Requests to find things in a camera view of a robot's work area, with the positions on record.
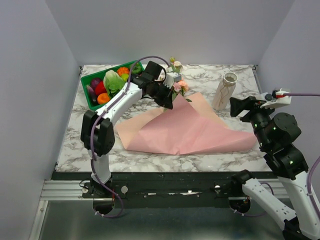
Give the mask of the pink flower bouquet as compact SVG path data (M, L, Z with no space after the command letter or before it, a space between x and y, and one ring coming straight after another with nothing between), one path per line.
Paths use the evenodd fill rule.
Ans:
M180 80L173 84L173 92L172 92L172 102L178 95L185 96L185 93L189 91L189 86L184 80Z

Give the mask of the pink wrapping paper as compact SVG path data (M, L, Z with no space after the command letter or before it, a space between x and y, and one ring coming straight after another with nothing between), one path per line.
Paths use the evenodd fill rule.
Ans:
M153 154L245 152L257 142L253 133L230 129L199 92L179 95L173 109L153 108L115 129L127 151Z

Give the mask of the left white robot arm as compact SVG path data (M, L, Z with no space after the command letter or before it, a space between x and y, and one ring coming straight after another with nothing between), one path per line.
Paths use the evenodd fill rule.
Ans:
M88 110L82 120L80 140L91 152L91 178L96 182L93 191L101 198L111 191L109 152L115 144L114 127L120 117L144 96L151 97L159 106L172 109L172 67L162 67L149 61L141 74L130 72L123 88L108 103L96 111Z

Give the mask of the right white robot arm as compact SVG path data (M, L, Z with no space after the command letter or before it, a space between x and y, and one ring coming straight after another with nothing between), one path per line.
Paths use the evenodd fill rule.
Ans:
M230 115L242 122L251 123L253 132L263 152L264 159L273 174L282 183L292 204L283 204L266 190L251 172L243 170L235 174L230 191L253 199L277 223L286 240L318 240L320 238L320 203L312 192L311 176L304 155L293 142L302 133L293 115L285 112L270 115L276 108L289 105L290 95L273 97L271 94L245 99L230 98Z

